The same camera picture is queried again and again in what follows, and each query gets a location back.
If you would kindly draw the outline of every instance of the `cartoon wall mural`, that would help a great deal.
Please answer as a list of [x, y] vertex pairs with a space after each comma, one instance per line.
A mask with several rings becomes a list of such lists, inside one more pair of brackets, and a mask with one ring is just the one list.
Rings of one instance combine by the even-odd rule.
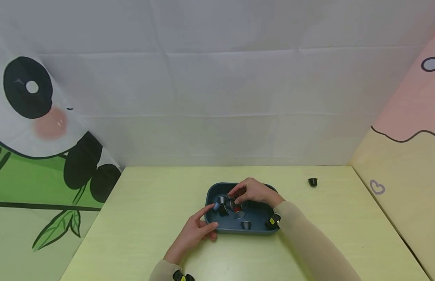
[[351, 164], [435, 280], [435, 36]]
[[0, 40], [0, 280], [58, 280], [120, 174], [37, 56]]

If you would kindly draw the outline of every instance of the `yellow-green table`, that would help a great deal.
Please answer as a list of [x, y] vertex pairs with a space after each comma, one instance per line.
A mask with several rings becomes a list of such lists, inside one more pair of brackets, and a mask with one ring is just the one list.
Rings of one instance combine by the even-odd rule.
[[[62, 281], [142, 281], [220, 181], [271, 184], [342, 251], [362, 280], [428, 280], [350, 166], [128, 167]], [[318, 178], [312, 188], [307, 178]], [[184, 259], [197, 281], [312, 280], [278, 231], [220, 234]]]

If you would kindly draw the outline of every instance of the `hand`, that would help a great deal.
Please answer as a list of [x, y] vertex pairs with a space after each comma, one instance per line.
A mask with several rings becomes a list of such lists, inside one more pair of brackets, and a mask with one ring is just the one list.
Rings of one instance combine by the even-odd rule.
[[179, 264], [187, 251], [197, 246], [200, 240], [206, 240], [207, 237], [213, 242], [216, 240], [217, 234], [214, 230], [218, 227], [218, 223], [207, 224], [200, 220], [213, 206], [214, 204], [210, 204], [203, 207], [199, 212], [190, 216], [182, 231], [180, 231], [180, 234], [164, 255], [164, 260], [168, 263]]
[[236, 204], [241, 204], [244, 201], [251, 200], [266, 203], [273, 209], [285, 201], [285, 199], [283, 199], [283, 197], [277, 192], [254, 178], [246, 178], [241, 181], [230, 190], [228, 195], [231, 198], [239, 195], [239, 197], [235, 199]]

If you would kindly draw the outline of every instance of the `beige sleeve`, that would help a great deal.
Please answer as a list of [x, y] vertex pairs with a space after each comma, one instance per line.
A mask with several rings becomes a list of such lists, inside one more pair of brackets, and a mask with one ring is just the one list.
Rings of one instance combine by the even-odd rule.
[[361, 280], [344, 255], [291, 202], [274, 208], [280, 230], [288, 237], [316, 281]]
[[149, 281], [173, 281], [172, 275], [177, 270], [182, 271], [182, 268], [176, 264], [161, 260], [150, 274]]

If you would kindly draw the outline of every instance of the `panda eye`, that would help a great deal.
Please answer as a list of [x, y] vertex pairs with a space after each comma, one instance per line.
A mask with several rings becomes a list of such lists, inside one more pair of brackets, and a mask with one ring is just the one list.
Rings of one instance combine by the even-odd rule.
[[421, 68], [426, 72], [435, 71], [435, 57], [427, 57], [424, 61], [422, 61]]
[[49, 74], [29, 57], [18, 57], [5, 67], [4, 92], [11, 107], [25, 118], [40, 118], [52, 107]]

